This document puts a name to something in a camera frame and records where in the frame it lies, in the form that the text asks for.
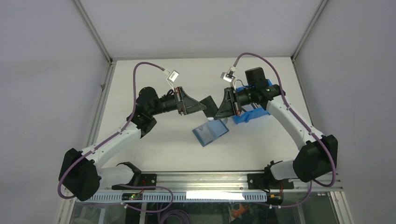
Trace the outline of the blue plastic bin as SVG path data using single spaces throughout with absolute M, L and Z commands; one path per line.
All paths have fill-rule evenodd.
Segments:
M 256 103 L 251 103 L 249 105 L 244 105 L 241 107 L 240 115 L 233 116 L 232 119 L 234 123 L 241 124 L 241 123 L 248 123 L 250 120 L 270 115 L 270 113 L 264 110 Z

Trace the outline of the teal leather card holder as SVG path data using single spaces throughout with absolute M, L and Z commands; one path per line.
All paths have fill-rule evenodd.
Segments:
M 197 133 L 197 129 L 201 126 L 207 126 L 209 128 L 209 130 L 211 131 L 211 133 L 213 134 L 213 141 L 211 141 L 208 144 L 204 144 Z M 195 137 L 197 138 L 197 140 L 199 141 L 199 143 L 201 144 L 201 146 L 205 147 L 205 146 L 211 144 L 212 142 L 214 142 L 215 140 L 217 140 L 218 138 L 220 138 L 221 136 L 228 133 L 229 129 L 227 128 L 226 124 L 222 120 L 218 119 L 218 120 L 207 121 L 206 123 L 194 128 L 192 130 L 192 132 L 195 135 Z

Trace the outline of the white magnetic stripe card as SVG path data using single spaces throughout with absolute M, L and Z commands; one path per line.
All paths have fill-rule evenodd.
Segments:
M 201 126 L 197 129 L 197 133 L 204 144 L 213 141 L 213 134 L 207 126 Z

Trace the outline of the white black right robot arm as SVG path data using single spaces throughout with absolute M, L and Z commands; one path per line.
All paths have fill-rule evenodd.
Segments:
M 282 125 L 295 142 L 299 150 L 293 160 L 271 162 L 264 169 L 262 183 L 269 189 L 277 188 L 282 180 L 299 179 L 302 182 L 316 181 L 316 178 L 332 173 L 335 182 L 335 168 L 338 153 L 338 141 L 333 135 L 325 136 L 315 127 L 308 125 L 293 109 L 280 84 L 269 84 L 263 68 L 257 67 L 245 72 L 248 86 L 236 90 L 236 68 L 223 72 L 221 78 L 230 83 L 224 89 L 221 105 L 213 115 L 214 119 L 239 116 L 244 105 L 256 103 Z

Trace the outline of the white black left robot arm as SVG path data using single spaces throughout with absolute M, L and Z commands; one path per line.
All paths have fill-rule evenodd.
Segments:
M 158 97 L 152 87 L 140 90 L 135 99 L 133 112 L 113 134 L 81 150 L 74 148 L 65 153 L 59 174 L 58 193 L 64 186 L 80 201 L 90 199 L 99 189 L 136 189 L 141 184 L 141 171 L 131 162 L 122 162 L 115 167 L 104 165 L 118 152 L 148 134 L 157 124 L 155 115 L 177 111 L 188 115 L 203 111 L 206 106 L 188 96 L 182 87 Z

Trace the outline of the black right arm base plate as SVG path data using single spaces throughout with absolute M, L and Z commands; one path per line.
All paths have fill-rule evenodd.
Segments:
M 275 180 L 265 173 L 249 173 L 247 174 L 248 189 L 261 189 L 261 190 L 280 190 L 294 189 L 294 183 L 289 182 L 288 179 Z

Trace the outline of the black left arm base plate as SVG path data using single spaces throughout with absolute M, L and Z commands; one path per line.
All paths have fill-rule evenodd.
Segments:
M 113 185 L 112 190 L 141 190 L 145 186 L 156 186 L 157 174 L 154 173 L 143 173 L 134 175 L 132 180 L 127 183 L 127 187 L 119 185 Z

